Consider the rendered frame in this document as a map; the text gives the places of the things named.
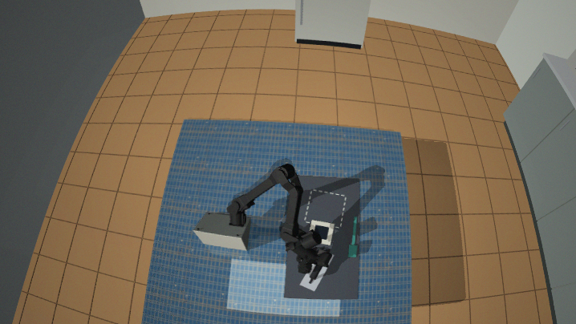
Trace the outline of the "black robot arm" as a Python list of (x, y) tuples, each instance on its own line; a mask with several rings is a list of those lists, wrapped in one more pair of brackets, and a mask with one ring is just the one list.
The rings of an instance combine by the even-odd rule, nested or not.
[[(291, 183), (288, 181), (290, 179)], [(286, 242), (286, 251), (292, 250), (302, 256), (308, 249), (322, 244), (322, 238), (313, 229), (306, 233), (299, 228), (298, 215), (303, 194), (298, 175), (291, 164), (277, 167), (268, 179), (260, 183), (255, 189), (232, 200), (232, 204), (226, 208), (229, 213), (229, 225), (244, 226), (246, 222), (245, 210), (255, 205), (254, 200), (276, 184), (279, 184), (290, 194), (286, 221), (282, 226), (280, 237)], [(290, 242), (291, 241), (291, 242)], [(303, 260), (304, 259), (304, 260)], [(314, 260), (299, 258), (299, 273), (310, 273)], [(312, 264), (311, 264), (312, 263)]]

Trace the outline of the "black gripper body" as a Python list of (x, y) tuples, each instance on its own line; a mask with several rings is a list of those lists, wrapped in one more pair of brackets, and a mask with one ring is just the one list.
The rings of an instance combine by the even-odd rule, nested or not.
[(318, 265), (322, 267), (327, 267), (332, 255), (329, 252), (325, 253), (318, 253), (318, 250), (313, 250), (312, 248), (308, 249), (302, 256), (297, 256), (296, 260), (300, 263), (299, 258), (308, 258), (317, 262)]

